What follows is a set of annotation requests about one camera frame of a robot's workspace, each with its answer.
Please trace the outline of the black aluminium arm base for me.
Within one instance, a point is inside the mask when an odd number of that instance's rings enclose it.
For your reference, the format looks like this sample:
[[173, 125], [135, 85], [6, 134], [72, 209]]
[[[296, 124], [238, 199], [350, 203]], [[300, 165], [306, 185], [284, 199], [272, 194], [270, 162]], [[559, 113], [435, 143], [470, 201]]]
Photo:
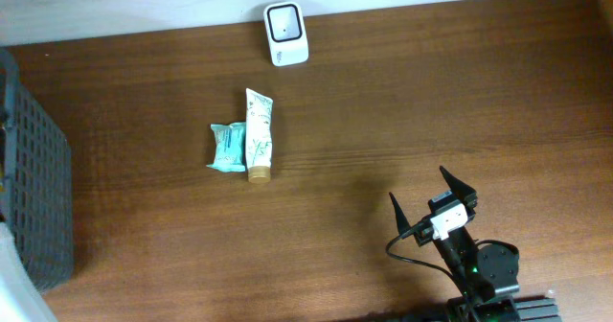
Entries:
[[520, 300], [505, 298], [468, 308], [463, 300], [451, 299], [444, 306], [427, 308], [400, 316], [385, 317], [389, 322], [561, 322], [554, 298], [535, 296]]

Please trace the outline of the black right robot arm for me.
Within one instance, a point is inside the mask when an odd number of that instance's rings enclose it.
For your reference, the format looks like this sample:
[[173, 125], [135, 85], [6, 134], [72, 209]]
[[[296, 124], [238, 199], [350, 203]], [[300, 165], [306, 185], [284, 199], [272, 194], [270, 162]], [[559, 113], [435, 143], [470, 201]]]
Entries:
[[[437, 321], [518, 321], [513, 295], [517, 281], [519, 251], [510, 243], [475, 241], [466, 229], [473, 221], [478, 204], [474, 188], [440, 167], [448, 190], [428, 201], [430, 213], [412, 225], [391, 195], [397, 223], [397, 236], [390, 240], [386, 254], [411, 265], [435, 269], [448, 277], [461, 295], [445, 304]], [[391, 248], [412, 237], [419, 246], [433, 243], [445, 266], [400, 256]]]

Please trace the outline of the grey plastic mesh basket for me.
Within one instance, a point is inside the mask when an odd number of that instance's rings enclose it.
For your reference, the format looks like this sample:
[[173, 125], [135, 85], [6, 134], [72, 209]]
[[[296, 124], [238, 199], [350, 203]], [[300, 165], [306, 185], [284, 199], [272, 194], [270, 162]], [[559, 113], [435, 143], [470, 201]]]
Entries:
[[1, 216], [17, 261], [41, 293], [74, 270], [71, 148], [1, 51]]

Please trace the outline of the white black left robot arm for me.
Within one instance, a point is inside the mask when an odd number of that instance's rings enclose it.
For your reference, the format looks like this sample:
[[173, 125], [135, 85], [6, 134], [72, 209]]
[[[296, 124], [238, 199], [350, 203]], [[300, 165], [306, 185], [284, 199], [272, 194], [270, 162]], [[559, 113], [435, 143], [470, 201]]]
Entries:
[[1, 322], [57, 322], [18, 256], [14, 237], [1, 223]]

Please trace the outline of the white floral cream tube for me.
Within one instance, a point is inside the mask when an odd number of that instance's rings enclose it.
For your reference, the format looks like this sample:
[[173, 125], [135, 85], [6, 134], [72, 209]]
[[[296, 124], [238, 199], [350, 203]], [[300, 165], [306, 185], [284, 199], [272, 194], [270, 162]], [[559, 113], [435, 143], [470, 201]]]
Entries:
[[272, 167], [272, 109], [273, 100], [252, 89], [246, 89], [245, 159], [248, 181], [267, 183]]

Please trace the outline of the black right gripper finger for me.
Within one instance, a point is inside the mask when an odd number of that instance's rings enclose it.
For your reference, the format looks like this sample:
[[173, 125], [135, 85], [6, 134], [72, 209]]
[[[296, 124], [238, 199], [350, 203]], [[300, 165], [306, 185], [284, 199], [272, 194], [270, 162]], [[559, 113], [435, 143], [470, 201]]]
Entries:
[[445, 180], [449, 190], [464, 204], [476, 205], [477, 192], [474, 188], [455, 177], [444, 166], [439, 166], [439, 170]]
[[389, 193], [389, 197], [391, 199], [393, 208], [394, 208], [394, 213], [395, 213], [395, 219], [396, 219], [396, 225], [397, 225], [397, 232], [400, 236], [405, 235], [408, 231], [411, 230], [411, 225], [408, 221], [408, 219], [406, 218], [406, 216], [404, 215], [396, 197], [394, 196], [393, 193]]

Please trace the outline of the teal wet wipes pack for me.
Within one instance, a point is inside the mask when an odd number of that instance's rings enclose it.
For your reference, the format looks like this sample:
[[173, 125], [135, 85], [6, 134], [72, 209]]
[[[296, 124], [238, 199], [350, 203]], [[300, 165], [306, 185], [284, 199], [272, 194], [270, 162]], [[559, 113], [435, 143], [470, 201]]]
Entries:
[[214, 161], [208, 167], [222, 173], [244, 173], [246, 123], [211, 124], [210, 129], [216, 141], [216, 151]]

